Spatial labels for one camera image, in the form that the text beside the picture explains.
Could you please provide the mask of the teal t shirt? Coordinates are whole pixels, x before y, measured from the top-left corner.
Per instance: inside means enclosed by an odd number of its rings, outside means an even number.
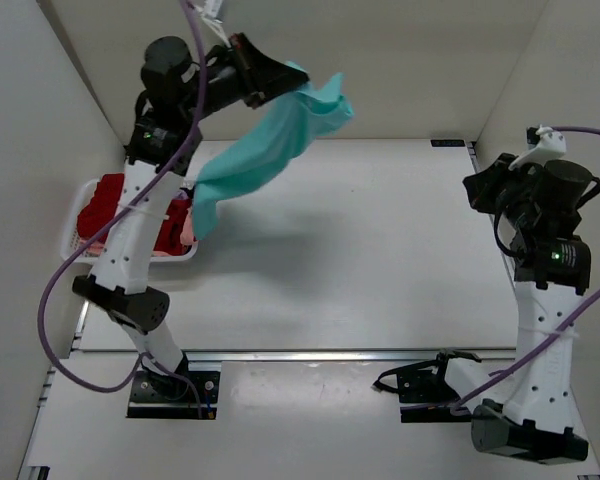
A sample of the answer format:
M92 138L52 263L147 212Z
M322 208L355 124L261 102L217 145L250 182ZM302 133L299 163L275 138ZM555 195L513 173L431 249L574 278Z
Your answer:
M218 203L259 190L312 142L336 133L354 117L343 80L344 75L336 73L320 88L306 83L276 98L252 130L201 167L192 200L196 239L204 239L216 227Z

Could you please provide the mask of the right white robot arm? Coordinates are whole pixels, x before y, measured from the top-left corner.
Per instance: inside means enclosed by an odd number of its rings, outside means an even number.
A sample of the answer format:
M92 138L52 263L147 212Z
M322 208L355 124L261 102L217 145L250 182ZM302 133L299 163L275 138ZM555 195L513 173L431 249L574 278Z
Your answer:
M479 452L543 465L584 461L589 445L575 430L570 373L572 314L589 286L591 252L576 228L600 179L568 160L503 153L463 184L475 211L515 231L501 246L514 265L515 361L492 372L474 354L445 349L391 369L395 384L379 376L374 388L399 397L405 423L469 423Z

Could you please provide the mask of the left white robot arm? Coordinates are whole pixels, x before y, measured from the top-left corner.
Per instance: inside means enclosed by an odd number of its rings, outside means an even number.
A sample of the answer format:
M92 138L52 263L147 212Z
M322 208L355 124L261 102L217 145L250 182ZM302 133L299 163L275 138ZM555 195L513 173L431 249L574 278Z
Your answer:
M74 293L127 332L148 383L170 400L192 392L188 362L166 325L170 298L148 284L150 260L171 201L202 141L201 120L242 101L256 109L305 85L304 71L264 55L242 34L194 60L185 41L166 36L145 50L144 90L126 147L114 225Z

